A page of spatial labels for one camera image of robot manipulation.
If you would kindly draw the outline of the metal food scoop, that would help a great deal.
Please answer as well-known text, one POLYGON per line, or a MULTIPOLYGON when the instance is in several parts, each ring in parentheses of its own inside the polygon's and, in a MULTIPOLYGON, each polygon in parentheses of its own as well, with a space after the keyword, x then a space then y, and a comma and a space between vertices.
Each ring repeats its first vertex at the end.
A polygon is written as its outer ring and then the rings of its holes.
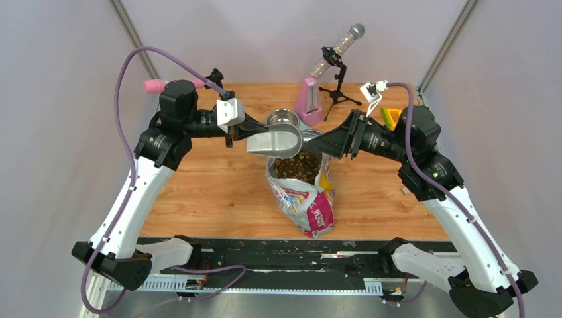
POLYGON ((266 126, 268 132, 262 132, 245 139, 249 154, 271 158, 287 159, 298 154, 302 149, 302 134, 296 126, 289 123, 276 123, 266 126))

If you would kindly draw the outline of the pet food bag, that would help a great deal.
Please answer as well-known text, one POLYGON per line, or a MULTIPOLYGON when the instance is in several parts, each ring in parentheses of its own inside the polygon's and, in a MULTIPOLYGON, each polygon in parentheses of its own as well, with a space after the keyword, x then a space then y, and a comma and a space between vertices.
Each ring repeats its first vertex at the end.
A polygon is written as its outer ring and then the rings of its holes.
POLYGON ((279 208, 311 239, 331 232, 335 226, 335 186, 330 157, 304 145, 291 159, 269 158, 266 179, 279 208))

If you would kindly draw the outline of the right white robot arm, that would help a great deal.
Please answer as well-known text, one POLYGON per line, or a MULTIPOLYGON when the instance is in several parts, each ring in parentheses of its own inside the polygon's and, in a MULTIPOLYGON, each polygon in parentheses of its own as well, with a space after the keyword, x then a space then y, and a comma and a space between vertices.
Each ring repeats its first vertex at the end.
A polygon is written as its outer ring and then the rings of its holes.
POLYGON ((456 167, 435 147, 440 132, 425 106, 406 107, 395 129, 354 109, 339 127, 309 145, 334 158, 363 151, 399 162, 403 185, 439 221, 460 256, 448 261, 394 238, 379 250, 384 275, 404 272, 423 279, 448 293, 467 317, 494 317, 511 305, 524 316, 522 297, 538 280, 533 272, 519 269, 482 224, 456 167))

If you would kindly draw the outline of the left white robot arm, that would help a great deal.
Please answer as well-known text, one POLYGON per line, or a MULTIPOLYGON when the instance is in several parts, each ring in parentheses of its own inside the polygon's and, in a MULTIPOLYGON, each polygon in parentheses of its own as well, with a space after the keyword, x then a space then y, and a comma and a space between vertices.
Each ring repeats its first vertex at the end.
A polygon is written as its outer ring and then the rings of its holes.
POLYGON ((154 202, 194 138, 233 141, 268 132, 263 123, 244 114, 232 91, 212 110, 198 109, 202 81, 149 80, 147 93, 158 94, 160 111, 153 116, 133 151, 134 169, 108 216, 87 242, 77 242, 72 256, 105 278, 135 291, 153 273, 179 266, 194 274, 203 265, 201 245, 185 235, 164 242, 139 245, 137 239, 154 202))

